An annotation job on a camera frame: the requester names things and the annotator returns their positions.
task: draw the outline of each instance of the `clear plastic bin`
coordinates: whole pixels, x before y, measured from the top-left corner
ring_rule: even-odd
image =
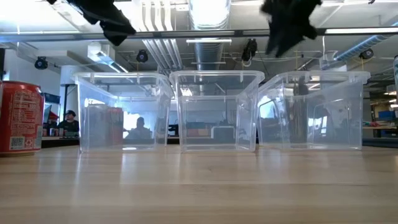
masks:
[[[360,149],[368,72],[289,72],[259,89],[258,135],[284,149]]]
[[[174,93],[157,73],[77,73],[80,149],[148,150],[167,143]]]
[[[255,150],[262,72],[181,71],[170,79],[183,151]]]

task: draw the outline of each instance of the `ceiling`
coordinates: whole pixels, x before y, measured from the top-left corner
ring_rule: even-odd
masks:
[[[266,17],[259,12],[259,1],[232,0],[229,28],[230,29],[267,29]],[[173,1],[171,23],[174,30],[190,30],[189,13],[186,10],[187,1]],[[378,1],[374,4],[354,4],[359,0],[346,0],[344,4],[335,4],[337,1],[324,0],[322,7],[317,7],[310,17],[315,27],[377,27],[389,26],[398,21],[398,1]],[[116,1],[115,5],[123,13],[131,18],[134,16],[134,5],[131,1]],[[91,26],[76,15],[73,9],[65,3],[51,7],[47,2],[41,0],[13,0],[0,1],[0,32],[3,34],[13,33],[34,33],[34,32],[101,32],[98,25]],[[348,50],[350,47],[368,38],[368,36],[327,36],[325,37],[325,52],[339,52]],[[267,44],[267,37],[257,38],[258,53],[249,67],[243,67],[237,62],[247,43],[246,38],[232,38],[231,44],[224,44],[221,70],[259,70],[266,74],[266,79],[283,72],[289,72],[299,68],[312,58],[322,56],[322,37],[316,40],[306,40],[298,44],[282,58],[274,59],[272,55],[265,55],[264,50]],[[57,57],[56,54],[48,57],[48,60],[57,65],[80,65],[91,66],[93,61],[87,57],[88,41],[71,42],[28,42],[27,45],[36,52],[66,50],[74,56],[73,61],[64,57]],[[177,39],[178,49],[185,69],[194,70],[195,51],[193,44],[187,44],[186,39]],[[365,70],[373,75],[385,74],[383,78],[391,79],[392,61],[398,54],[398,35],[392,36],[380,44],[372,47],[374,58],[365,61],[364,64],[359,58],[352,58],[346,63],[348,70]],[[136,55],[140,49],[146,49],[141,40],[125,40],[117,51],[116,61],[120,61],[128,70],[157,70],[157,63],[151,55],[146,63],[138,64]],[[94,64],[95,70],[112,72],[104,65]],[[312,64],[312,69],[317,69],[317,63]],[[373,91],[382,91],[384,86]]]

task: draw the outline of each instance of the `black cloth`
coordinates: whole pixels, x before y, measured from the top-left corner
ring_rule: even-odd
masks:
[[[62,121],[60,124],[58,124],[58,128],[63,128],[63,130],[68,132],[79,132],[79,121]]]

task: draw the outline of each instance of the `man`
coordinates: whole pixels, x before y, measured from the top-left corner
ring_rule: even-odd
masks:
[[[129,135],[127,135],[126,139],[150,139],[151,133],[150,130],[144,127],[145,121],[143,117],[139,117],[137,119],[137,128],[129,131]]]
[[[75,112],[72,110],[68,110],[65,115],[65,120],[62,121],[58,128],[63,128],[64,131],[77,133],[79,132],[79,121],[75,121]]]

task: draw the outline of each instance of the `table surface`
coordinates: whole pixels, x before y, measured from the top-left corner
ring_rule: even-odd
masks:
[[[0,158],[1,223],[398,223],[398,150]]]

